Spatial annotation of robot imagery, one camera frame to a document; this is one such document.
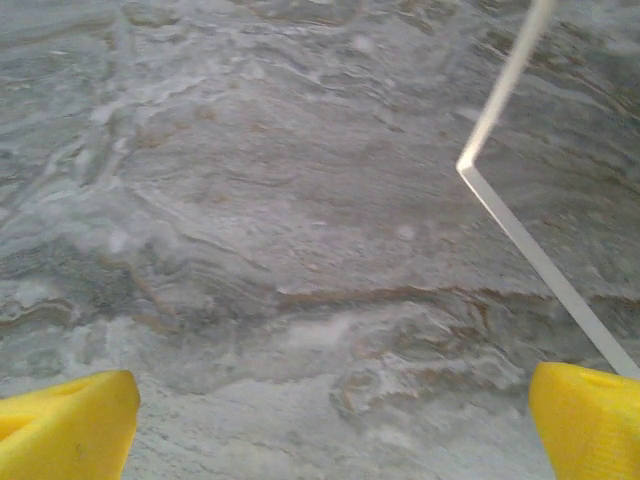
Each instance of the white bent rod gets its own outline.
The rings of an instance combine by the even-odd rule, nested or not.
[[[491,91],[482,115],[478,119],[458,159],[456,169],[467,186],[540,274],[542,280],[558,297],[558,300],[564,305],[611,367],[619,375],[640,380],[640,368],[593,313],[584,299],[571,286],[475,166],[478,153],[484,146],[520,75],[524,71],[536,43],[549,22],[555,4],[555,0],[534,0],[524,26],[509,54],[509,58]]]

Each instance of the marble surface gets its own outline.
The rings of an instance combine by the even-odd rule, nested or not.
[[[607,365],[454,169],[527,6],[3,0],[0,394],[131,369],[127,479],[552,478],[533,368]],[[560,2],[479,164],[640,360],[638,25]]]

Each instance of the yellow foam pad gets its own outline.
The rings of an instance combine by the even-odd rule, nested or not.
[[[0,480],[116,480],[137,426],[131,372],[0,400]]]
[[[558,480],[640,480],[640,382],[541,363],[529,406]]]

